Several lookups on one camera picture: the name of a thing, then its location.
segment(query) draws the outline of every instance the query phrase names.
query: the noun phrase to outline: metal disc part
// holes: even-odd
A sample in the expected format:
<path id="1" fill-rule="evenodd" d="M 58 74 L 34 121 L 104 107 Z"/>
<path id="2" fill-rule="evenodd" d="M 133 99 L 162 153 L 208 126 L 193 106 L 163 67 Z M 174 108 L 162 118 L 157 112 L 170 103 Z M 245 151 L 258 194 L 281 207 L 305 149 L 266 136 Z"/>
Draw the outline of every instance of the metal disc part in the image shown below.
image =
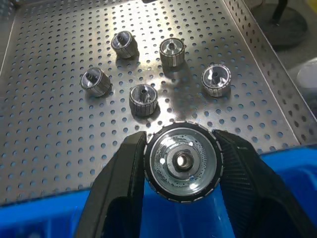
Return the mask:
<path id="1" fill-rule="evenodd" d="M 138 44 L 128 31 L 121 31 L 115 35 L 111 47 L 121 59 L 128 59 L 138 53 Z"/>
<path id="2" fill-rule="evenodd" d="M 230 70 L 222 64 L 214 64 L 203 72 L 202 83 L 209 95 L 221 97 L 230 90 Z"/>
<path id="3" fill-rule="evenodd" d="M 80 80 L 80 86 L 91 95 L 100 97 L 109 90 L 111 82 L 100 68 L 94 67 L 88 69 L 83 74 Z"/>
<path id="4" fill-rule="evenodd" d="M 149 116 L 157 107 L 158 92 L 150 85 L 137 85 L 129 93 L 129 104 L 132 114 L 141 117 Z"/>
<path id="5" fill-rule="evenodd" d="M 163 66 L 179 66 L 185 60 L 185 45 L 177 38 L 166 39 L 159 46 L 159 55 Z"/>
<path id="6" fill-rule="evenodd" d="M 216 138 L 192 122 L 175 122 L 155 133 L 144 150 L 151 187 L 171 201 L 193 202 L 220 182 L 222 154 Z"/>

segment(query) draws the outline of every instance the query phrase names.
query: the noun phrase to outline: perforated metal tray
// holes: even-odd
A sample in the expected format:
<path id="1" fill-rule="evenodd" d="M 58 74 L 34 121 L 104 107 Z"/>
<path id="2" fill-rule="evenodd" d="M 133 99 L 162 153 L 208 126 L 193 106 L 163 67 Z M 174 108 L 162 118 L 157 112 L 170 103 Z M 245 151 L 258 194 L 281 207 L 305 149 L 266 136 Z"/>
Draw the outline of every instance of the perforated metal tray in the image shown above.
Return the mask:
<path id="1" fill-rule="evenodd" d="M 122 30 L 135 36 L 138 57 L 116 58 L 110 41 Z M 187 46 L 178 72 L 161 66 L 168 37 Z M 227 97 L 202 93 L 212 63 L 231 71 Z M 111 78 L 109 95 L 81 89 L 91 66 Z M 174 120 L 239 134 L 259 153 L 316 141 L 316 119 L 238 0 L 22 2 L 0 83 L 0 203 L 89 187 L 127 135 Z M 148 119 L 130 113 L 128 93 L 140 83 L 159 93 Z"/>

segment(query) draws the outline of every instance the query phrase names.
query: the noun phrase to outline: metal sheet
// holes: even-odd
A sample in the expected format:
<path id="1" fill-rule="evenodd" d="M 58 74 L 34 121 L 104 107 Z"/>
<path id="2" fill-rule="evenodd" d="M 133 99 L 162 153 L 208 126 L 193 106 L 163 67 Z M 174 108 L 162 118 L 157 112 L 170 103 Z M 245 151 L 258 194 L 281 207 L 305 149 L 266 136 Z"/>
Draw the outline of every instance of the metal sheet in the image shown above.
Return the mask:
<path id="1" fill-rule="evenodd" d="M 89 187 L 127 135 L 146 130 L 150 137 L 175 120 L 239 134 L 258 152 L 298 145 L 293 124 L 226 4 L 75 0 L 20 7 L 1 75 L 0 202 Z M 110 41 L 122 30 L 135 36 L 138 57 L 116 58 Z M 258 35 L 265 41 L 261 31 Z M 168 37 L 181 38 L 187 46 L 186 64 L 178 72 L 160 63 L 159 44 Z M 276 72 L 292 85 L 275 60 Z M 201 74 L 212 63 L 231 71 L 227 97 L 213 99 L 202 92 Z M 90 98 L 81 89 L 80 75 L 91 66 L 110 77 L 109 95 Z M 159 94 L 159 110 L 148 119 L 134 118 L 129 109 L 129 90 L 140 83 Z M 293 89 L 300 110 L 309 115 Z M 306 120 L 316 126 L 313 117 Z"/>

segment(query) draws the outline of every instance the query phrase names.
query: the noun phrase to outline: black stand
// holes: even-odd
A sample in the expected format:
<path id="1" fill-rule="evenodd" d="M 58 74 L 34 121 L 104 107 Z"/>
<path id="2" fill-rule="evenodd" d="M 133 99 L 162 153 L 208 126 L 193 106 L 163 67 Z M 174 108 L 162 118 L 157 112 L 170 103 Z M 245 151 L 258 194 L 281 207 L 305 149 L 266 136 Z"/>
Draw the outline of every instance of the black stand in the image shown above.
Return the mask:
<path id="1" fill-rule="evenodd" d="M 295 46 L 306 36 L 306 20 L 296 10 L 287 7 L 287 0 L 279 0 L 278 5 L 261 4 L 251 12 L 276 51 Z"/>

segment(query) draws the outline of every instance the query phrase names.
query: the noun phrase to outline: blue container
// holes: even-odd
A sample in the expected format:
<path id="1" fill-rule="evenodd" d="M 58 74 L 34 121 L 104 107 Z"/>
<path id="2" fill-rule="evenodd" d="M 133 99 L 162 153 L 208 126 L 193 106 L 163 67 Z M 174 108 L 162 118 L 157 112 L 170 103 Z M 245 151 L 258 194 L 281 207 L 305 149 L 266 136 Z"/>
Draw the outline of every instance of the blue container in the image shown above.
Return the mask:
<path id="1" fill-rule="evenodd" d="M 262 155 L 281 175 L 317 226 L 317 150 L 295 148 Z M 89 191 L 13 204 L 0 208 L 1 238 L 70 238 Z M 220 186 L 192 204 L 169 202 L 145 183 L 141 238 L 234 238 Z"/>

